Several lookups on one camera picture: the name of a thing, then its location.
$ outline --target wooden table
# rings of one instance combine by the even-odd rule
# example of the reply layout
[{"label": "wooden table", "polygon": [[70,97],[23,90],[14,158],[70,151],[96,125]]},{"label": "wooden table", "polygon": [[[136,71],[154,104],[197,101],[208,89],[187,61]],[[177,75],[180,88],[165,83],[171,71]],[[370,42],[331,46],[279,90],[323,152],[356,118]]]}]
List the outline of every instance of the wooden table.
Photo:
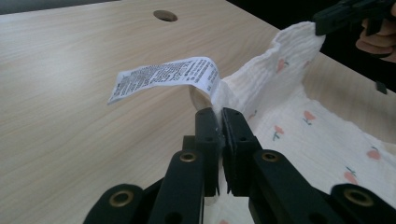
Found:
[{"label": "wooden table", "polygon": [[[177,21],[161,21],[168,10]],[[188,88],[107,105],[119,71],[207,56],[222,77],[277,29],[223,0],[130,0],[0,16],[0,223],[81,223],[104,191],[163,177],[194,134]],[[396,143],[396,94],[319,54],[308,96]]]}]

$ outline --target screw hole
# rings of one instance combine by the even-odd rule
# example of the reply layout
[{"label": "screw hole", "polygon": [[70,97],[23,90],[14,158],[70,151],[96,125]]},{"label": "screw hole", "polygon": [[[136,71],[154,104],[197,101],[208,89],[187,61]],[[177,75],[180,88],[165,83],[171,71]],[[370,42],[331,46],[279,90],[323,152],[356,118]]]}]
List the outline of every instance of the screw hole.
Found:
[{"label": "screw hole", "polygon": [[327,224],[329,223],[327,218],[320,213],[312,213],[309,215],[309,220],[315,224]]},{"label": "screw hole", "polygon": [[113,207],[123,207],[126,204],[130,203],[134,198],[134,194],[129,190],[120,190],[113,195],[111,195],[109,199],[109,203]]},{"label": "screw hole", "polygon": [[352,203],[360,206],[370,207],[373,206],[373,199],[367,193],[358,189],[345,189],[344,196]]},{"label": "screw hole", "polygon": [[165,217],[166,224],[179,224],[183,220],[183,216],[180,213],[169,213]]},{"label": "screw hole", "polygon": [[154,11],[154,16],[161,21],[177,21],[177,16],[170,12],[170,11],[166,11],[166,10],[156,10]]}]

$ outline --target white cloth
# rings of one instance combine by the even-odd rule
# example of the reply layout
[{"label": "white cloth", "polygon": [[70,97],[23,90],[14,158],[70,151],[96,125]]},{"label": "white cloth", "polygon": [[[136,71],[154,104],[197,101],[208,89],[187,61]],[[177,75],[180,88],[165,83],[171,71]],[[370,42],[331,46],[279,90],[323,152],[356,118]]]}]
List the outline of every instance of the white cloth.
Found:
[{"label": "white cloth", "polygon": [[[280,31],[272,47],[222,79],[212,97],[244,114],[263,148],[284,154],[315,188],[330,193],[342,183],[357,184],[396,207],[396,159],[382,142],[342,120],[304,93],[302,79],[324,37],[302,22]],[[208,105],[191,92],[193,103]],[[248,199],[226,195],[205,207],[205,223],[252,223]]]}]

